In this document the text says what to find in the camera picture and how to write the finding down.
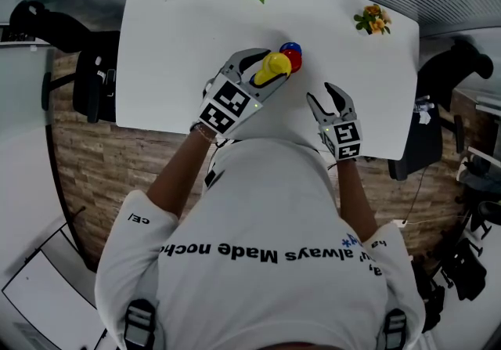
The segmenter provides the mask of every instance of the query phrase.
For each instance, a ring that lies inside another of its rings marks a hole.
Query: stacked toy
[[[296,42],[286,42],[280,47],[280,52],[270,52],[263,59],[263,66],[250,81],[255,85],[263,85],[278,74],[296,73],[301,69],[301,47]]]

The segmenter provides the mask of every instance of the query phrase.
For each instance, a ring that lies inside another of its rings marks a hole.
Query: black buckle
[[[393,309],[386,315],[384,333],[386,350],[402,350],[406,340],[407,318],[401,309]]]
[[[155,307],[149,301],[131,301],[125,314],[124,340],[127,350],[152,349],[155,342]]]

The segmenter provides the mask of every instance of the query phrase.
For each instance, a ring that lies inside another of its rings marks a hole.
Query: white desk
[[[117,65],[117,124],[188,132],[209,78],[236,51],[303,49],[303,66],[234,132],[325,150],[306,92],[333,110],[323,82],[345,90],[362,123],[363,154],[400,159],[416,91],[417,23],[388,9],[391,35],[362,35],[367,0],[127,0]]]

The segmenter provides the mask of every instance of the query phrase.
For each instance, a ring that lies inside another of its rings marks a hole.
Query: bracelet
[[[217,141],[217,140],[216,140],[216,138],[215,138],[215,137],[212,139],[212,138],[208,135],[208,133],[207,133],[207,132],[204,132],[204,129],[205,129],[205,128],[208,128],[208,127],[206,127],[206,126],[205,126],[205,124],[203,124],[203,123],[197,123],[197,124],[195,124],[195,125],[193,126],[193,130],[197,130],[197,131],[200,133],[200,135],[201,135],[202,137],[204,137],[204,139],[205,139],[206,141],[208,141],[210,144],[216,143],[216,141]]]

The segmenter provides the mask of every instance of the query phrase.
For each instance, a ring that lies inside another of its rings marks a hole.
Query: wooden floor
[[[54,78],[73,73],[77,55],[55,60]],[[73,85],[52,94],[54,122],[52,132],[57,167],[63,193],[74,217],[74,225],[91,261],[97,265],[122,200],[132,189],[147,189],[182,142],[184,135],[119,128],[100,121],[88,124],[86,117],[72,108]],[[459,93],[452,100],[452,112],[461,114],[467,131],[467,144],[486,140],[491,121],[476,113],[473,101]],[[452,115],[441,112],[452,120]],[[380,224],[405,219],[423,178],[409,223],[402,230],[409,253],[423,255],[441,239],[440,232],[457,221],[461,207],[454,201],[462,193],[456,182],[460,156],[451,132],[443,130],[444,154],[422,175],[417,172],[405,181],[391,180],[387,162],[359,160],[359,172],[372,209]],[[200,197],[204,165],[189,197],[186,212]],[[337,190],[335,168],[330,172]]]

